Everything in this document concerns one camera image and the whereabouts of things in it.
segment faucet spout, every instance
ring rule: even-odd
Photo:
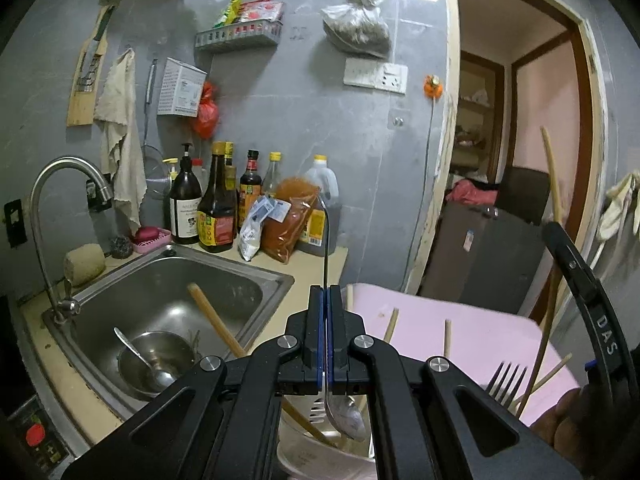
[[[82,171],[88,178],[94,181],[95,187],[103,201],[107,201],[113,198],[113,191],[109,184],[104,179],[98,168],[96,168],[88,160],[84,160],[79,156],[61,156],[52,160],[47,164],[40,174],[36,177],[36,181],[33,183],[30,197],[30,212],[31,212],[31,230],[33,231],[33,243],[36,248],[36,255],[38,257],[38,263],[40,264],[40,270],[47,289],[47,295],[51,306],[54,311],[54,318],[57,322],[64,322],[67,316],[76,313],[79,309],[79,305],[76,305],[75,300],[65,298],[62,300],[54,284],[49,278],[47,269],[44,263],[43,241],[42,231],[40,229],[40,194],[42,187],[49,179],[49,177],[64,168],[74,168],[75,170]]]

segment beige countertop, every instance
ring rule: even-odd
[[[202,250],[198,244],[193,244],[191,247]],[[115,260],[108,257],[107,268],[104,273],[110,272],[138,256],[138,254],[134,253],[125,260]],[[225,253],[212,255],[212,257],[216,256],[236,262],[244,262],[236,247]],[[330,256],[329,284],[338,283],[346,258],[347,249],[340,247]],[[256,254],[248,265],[289,274],[295,279],[295,283],[283,298],[278,309],[256,338],[251,348],[253,350],[264,341],[283,333],[290,314],[306,309],[309,287],[322,283],[322,258],[295,251],[291,255],[289,263],[284,265],[260,252]],[[95,444],[115,430],[122,421],[84,382],[84,379],[67,361],[66,356],[45,327],[42,313],[49,306],[49,299],[43,292],[23,304],[20,311],[24,316],[33,347],[41,368],[49,380],[49,385],[74,424],[89,439],[91,444]]]

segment sponge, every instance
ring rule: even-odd
[[[86,244],[65,255],[65,278],[80,286],[99,276],[106,268],[104,253],[98,244]]]

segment red button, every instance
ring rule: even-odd
[[[44,440],[44,436],[44,426],[42,424],[34,424],[27,430],[25,440],[30,447],[36,447]]]

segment gray plastic basket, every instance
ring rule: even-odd
[[[210,52],[229,52],[244,48],[276,46],[280,43],[282,22],[254,20],[252,22],[232,23],[225,27],[212,28],[196,34],[197,50]]]

